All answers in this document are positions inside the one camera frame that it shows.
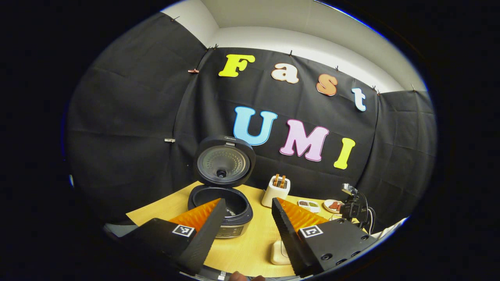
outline black cloth backdrop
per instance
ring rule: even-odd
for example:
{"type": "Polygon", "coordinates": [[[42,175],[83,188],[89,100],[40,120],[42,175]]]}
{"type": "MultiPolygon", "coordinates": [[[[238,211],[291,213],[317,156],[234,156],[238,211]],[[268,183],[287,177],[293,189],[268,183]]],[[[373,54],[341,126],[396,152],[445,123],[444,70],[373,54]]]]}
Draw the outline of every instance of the black cloth backdrop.
{"type": "Polygon", "coordinates": [[[435,155],[436,126],[425,93],[380,96],[332,67],[289,54],[250,48],[206,49],[169,16],[158,13],[113,42],[81,79],[70,102],[67,154],[75,187],[105,222],[159,200],[194,180],[198,143],[233,136],[235,107],[256,111],[248,133],[261,131],[261,111],[278,115],[268,140],[253,146],[256,165],[247,185],[265,189],[275,174],[291,180],[290,194],[345,199],[341,184],[366,193],[377,229],[408,216],[424,192],[435,155]],[[226,55],[253,55],[237,77],[221,77],[226,55]],[[275,64],[298,69],[299,82],[272,78],[275,64]],[[198,69],[198,74],[188,70],[198,69]],[[319,93],[320,74],[336,77],[337,93],[319,93]],[[351,89],[360,88],[366,111],[351,89]],[[321,161],[284,155],[287,120],[329,130],[321,161]],[[175,139],[175,143],[165,142],[175,139]],[[342,138],[355,141],[347,169],[334,167],[342,138]]]}

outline blue letter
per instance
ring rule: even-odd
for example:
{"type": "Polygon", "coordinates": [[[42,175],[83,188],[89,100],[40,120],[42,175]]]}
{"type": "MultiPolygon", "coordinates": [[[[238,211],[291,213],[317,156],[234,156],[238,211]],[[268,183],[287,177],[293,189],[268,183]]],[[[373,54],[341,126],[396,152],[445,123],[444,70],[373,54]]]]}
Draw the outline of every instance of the blue letter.
{"type": "Polygon", "coordinates": [[[270,111],[262,111],[260,116],[264,119],[260,134],[258,136],[249,135],[248,129],[250,118],[255,114],[255,110],[250,107],[238,106],[234,109],[236,112],[236,120],[234,121],[234,137],[242,139],[249,143],[251,146],[260,146],[268,141],[269,134],[271,133],[271,126],[273,121],[278,118],[278,115],[270,111]]]}
{"type": "Polygon", "coordinates": [[[363,100],[366,98],[365,95],[361,92],[360,88],[351,89],[354,94],[354,103],[356,104],[357,109],[360,111],[367,110],[367,107],[363,105],[363,100]]]}

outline black rice cooker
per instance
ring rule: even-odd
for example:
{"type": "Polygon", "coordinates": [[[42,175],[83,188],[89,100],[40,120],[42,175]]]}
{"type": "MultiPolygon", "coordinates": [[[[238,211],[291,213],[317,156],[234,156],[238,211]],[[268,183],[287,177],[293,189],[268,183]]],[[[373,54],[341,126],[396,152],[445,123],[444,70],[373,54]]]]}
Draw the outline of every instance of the black rice cooker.
{"type": "Polygon", "coordinates": [[[256,155],[246,141],[232,136],[207,137],[199,144],[194,157],[195,175],[203,185],[198,185],[189,194],[189,210],[224,198],[226,216],[216,238],[234,238],[247,230],[254,216],[247,197],[234,187],[244,184],[249,178],[256,155]]]}

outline hand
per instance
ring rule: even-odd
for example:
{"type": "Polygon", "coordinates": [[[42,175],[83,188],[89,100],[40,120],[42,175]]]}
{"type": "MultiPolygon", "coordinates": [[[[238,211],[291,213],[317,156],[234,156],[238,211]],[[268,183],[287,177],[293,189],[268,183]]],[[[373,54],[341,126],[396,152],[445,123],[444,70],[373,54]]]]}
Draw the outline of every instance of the hand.
{"type": "MultiPolygon", "coordinates": [[[[247,277],[238,271],[235,271],[231,276],[229,276],[229,281],[248,281],[247,277]]],[[[266,281],[262,275],[252,278],[251,281],[266,281]]]]}

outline table surface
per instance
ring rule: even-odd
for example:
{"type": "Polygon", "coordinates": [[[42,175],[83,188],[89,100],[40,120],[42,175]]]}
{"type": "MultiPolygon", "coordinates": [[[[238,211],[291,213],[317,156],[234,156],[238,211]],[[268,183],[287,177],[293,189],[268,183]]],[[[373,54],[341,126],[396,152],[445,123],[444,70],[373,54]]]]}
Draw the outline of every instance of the table surface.
{"type": "MultiPolygon", "coordinates": [[[[189,194],[198,185],[201,185],[199,181],[126,215],[138,226],[153,218],[166,221],[173,219],[188,211],[189,194]]],[[[269,278],[294,276],[291,264],[271,263],[271,247],[281,237],[271,214],[271,208],[261,204],[265,191],[247,185],[240,185],[235,189],[248,198],[253,209],[253,218],[243,235],[229,239],[215,239],[204,264],[229,273],[239,271],[246,276],[262,275],[269,278]]],[[[321,205],[321,211],[317,213],[321,217],[325,219],[331,218],[332,215],[333,218],[341,217],[325,209],[323,206],[325,200],[291,195],[288,195],[286,200],[295,204],[298,200],[312,200],[321,205]]]]}

